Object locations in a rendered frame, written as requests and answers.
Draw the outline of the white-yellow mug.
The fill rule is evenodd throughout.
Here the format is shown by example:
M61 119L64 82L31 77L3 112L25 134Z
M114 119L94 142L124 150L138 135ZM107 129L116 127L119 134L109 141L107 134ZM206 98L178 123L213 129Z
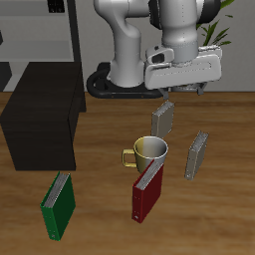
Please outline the white-yellow mug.
M132 149L124 149L122 152L122 163L125 167L134 167L140 173L147 168L152 160L164 163L168 152L167 143L157 136L140 137ZM135 162L127 162L126 155L133 154Z

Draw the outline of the green pot plant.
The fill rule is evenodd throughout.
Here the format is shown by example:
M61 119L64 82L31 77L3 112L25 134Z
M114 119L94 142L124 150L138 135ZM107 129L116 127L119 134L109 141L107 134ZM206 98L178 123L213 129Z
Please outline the green pot plant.
M223 9L229 5L231 5L235 0L222 0L220 8ZM214 22L213 24L209 24L207 27L203 26L202 24L197 24L196 29L198 31L202 30L202 36L204 37L203 47L205 46L224 46L231 44L231 41L225 41L225 37L227 36L228 28L222 30L215 35L215 29L218 25L218 21Z

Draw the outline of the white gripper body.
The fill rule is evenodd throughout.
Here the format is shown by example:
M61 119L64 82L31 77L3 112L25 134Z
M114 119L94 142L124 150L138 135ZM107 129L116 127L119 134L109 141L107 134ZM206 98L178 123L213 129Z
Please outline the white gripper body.
M198 56L184 65L173 64L173 50L149 49L144 83L149 90L217 81L221 78L222 50L219 46L198 48Z

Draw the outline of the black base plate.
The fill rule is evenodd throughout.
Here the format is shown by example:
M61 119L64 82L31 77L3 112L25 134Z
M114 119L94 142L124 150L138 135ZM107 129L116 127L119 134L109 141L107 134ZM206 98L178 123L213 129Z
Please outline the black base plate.
M148 90L144 84L122 88L107 79L111 70L109 62L99 63L97 70L87 79L87 90L98 99L157 99L163 97L163 89Z

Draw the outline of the red book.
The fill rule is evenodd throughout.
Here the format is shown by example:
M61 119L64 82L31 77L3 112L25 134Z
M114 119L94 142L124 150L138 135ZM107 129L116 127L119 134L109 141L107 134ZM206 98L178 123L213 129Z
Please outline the red book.
M163 164L150 162L132 185L131 218L142 223L161 195Z

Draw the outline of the green book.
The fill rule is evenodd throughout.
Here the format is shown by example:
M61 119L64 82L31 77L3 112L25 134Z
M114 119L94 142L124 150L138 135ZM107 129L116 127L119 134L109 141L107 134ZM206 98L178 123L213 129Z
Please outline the green book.
M50 239L61 240L75 207L71 175L58 172L40 204Z

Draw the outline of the dark brown desk caddy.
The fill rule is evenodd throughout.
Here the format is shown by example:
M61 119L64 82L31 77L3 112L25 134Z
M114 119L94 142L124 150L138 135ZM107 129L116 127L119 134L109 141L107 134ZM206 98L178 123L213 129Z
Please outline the dark brown desk caddy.
M74 170L73 141L85 110L81 63L30 63L0 115L15 168Z

